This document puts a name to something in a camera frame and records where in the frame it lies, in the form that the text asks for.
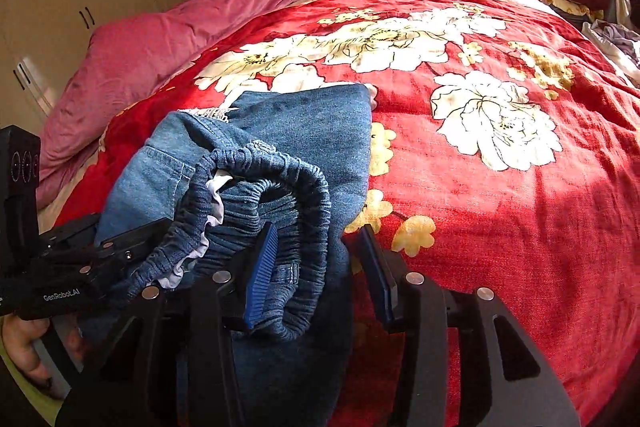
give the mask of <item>green cloth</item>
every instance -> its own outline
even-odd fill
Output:
[[[0,317],[0,330],[1,328],[2,317]],[[0,335],[0,358],[2,358],[2,362],[4,362],[4,365],[9,370],[11,376],[14,377],[15,383],[18,385],[27,400],[29,400],[31,406],[40,413],[40,416],[42,416],[44,420],[51,425],[51,427],[53,427],[56,423],[56,416],[60,411],[62,402],[42,394],[38,389],[36,389],[36,387],[31,385],[26,378],[24,378],[24,375],[17,367],[15,367],[14,363],[9,358],[6,349],[4,349],[2,335]]]

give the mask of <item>pink comforter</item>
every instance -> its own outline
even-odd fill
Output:
[[[155,92],[194,55],[295,1],[190,0],[98,28],[44,126],[38,208],[95,152],[111,118]]]

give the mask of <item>metal screw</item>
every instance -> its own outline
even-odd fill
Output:
[[[409,284],[415,284],[416,286],[424,282],[424,275],[418,272],[409,272],[404,278]]]
[[[229,282],[231,280],[231,273],[226,270],[220,270],[213,274],[213,282],[217,282],[218,284],[224,284],[225,282]]]
[[[147,286],[142,290],[142,297],[148,301],[155,299],[160,295],[160,289],[158,286]]]
[[[478,288],[476,291],[476,295],[481,298],[483,301],[490,301],[495,297],[495,293],[491,288]]]

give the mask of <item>red floral blanket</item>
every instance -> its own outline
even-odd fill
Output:
[[[553,15],[490,0],[320,0],[254,19],[111,121],[58,223],[102,209],[169,111],[224,118],[244,90],[338,81],[377,89],[367,203],[346,233],[370,223],[439,284],[494,289],[588,422],[639,345],[640,98]],[[354,353],[334,427],[388,414],[402,350],[353,272]]]

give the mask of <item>denim pants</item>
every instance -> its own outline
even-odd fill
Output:
[[[340,238],[364,204],[370,149],[369,92],[354,84],[290,94],[245,92],[228,122],[170,113],[116,182],[97,242],[175,217],[162,245],[114,288],[130,299],[199,244],[217,169],[224,220],[185,275],[225,266],[266,221],[278,255],[257,333],[234,340],[249,426],[325,425],[351,350],[350,263]]]

